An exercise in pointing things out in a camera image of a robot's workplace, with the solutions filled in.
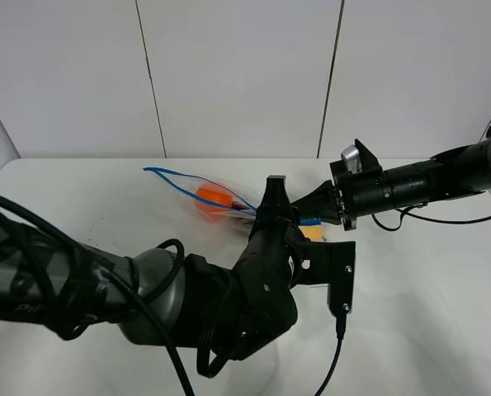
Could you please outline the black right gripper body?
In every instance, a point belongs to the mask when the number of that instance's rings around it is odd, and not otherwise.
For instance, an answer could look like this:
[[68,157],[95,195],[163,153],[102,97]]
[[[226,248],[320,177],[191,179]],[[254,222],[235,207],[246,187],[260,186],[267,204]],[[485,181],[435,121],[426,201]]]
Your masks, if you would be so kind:
[[359,217],[373,215],[394,207],[388,177],[378,161],[361,165],[361,171],[348,170],[343,160],[330,163],[337,190],[339,219],[345,230],[356,228]]

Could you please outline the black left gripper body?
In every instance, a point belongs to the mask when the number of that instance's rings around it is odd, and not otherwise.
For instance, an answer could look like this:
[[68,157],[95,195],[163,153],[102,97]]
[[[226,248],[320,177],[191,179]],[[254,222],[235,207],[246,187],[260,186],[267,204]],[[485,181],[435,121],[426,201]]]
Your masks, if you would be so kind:
[[288,220],[261,220],[232,269],[195,259],[205,303],[197,360],[242,361],[287,332],[298,318],[290,292],[305,240]]

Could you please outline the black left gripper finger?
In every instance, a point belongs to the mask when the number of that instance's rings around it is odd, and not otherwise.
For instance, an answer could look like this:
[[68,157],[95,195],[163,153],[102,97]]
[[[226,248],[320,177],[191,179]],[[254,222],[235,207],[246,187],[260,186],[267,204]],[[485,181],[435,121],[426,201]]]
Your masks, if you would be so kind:
[[286,192],[286,177],[271,175],[267,178],[262,202],[257,208],[258,224],[283,222],[293,225],[300,223],[300,217]]

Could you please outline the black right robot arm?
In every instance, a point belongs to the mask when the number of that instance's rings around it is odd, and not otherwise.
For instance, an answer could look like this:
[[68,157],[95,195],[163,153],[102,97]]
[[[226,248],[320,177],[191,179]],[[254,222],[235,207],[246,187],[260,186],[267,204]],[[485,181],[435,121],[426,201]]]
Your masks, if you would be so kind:
[[476,144],[453,148],[428,160],[384,169],[360,141],[330,164],[332,176],[294,201],[302,219],[353,230],[363,216],[397,210],[401,216],[432,202],[474,196],[491,190],[491,126]]

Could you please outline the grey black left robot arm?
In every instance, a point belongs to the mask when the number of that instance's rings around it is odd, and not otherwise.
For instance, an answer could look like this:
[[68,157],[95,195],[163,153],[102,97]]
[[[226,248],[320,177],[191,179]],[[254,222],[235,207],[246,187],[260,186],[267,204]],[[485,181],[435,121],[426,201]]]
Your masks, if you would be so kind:
[[175,238],[137,257],[104,252],[0,196],[0,320],[40,324],[66,341],[115,323],[137,345],[195,349],[199,371],[211,376],[295,324],[291,291],[306,242],[275,178],[230,269]]

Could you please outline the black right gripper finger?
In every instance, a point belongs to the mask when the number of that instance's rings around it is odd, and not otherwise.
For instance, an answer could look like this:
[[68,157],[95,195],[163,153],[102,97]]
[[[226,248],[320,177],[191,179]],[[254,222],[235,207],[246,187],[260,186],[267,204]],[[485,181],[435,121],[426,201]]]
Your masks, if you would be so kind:
[[342,225],[342,220],[339,214],[335,210],[319,210],[315,212],[309,212],[306,215],[306,219],[320,220],[322,223]]
[[300,215],[337,215],[337,192],[331,180],[291,203]]

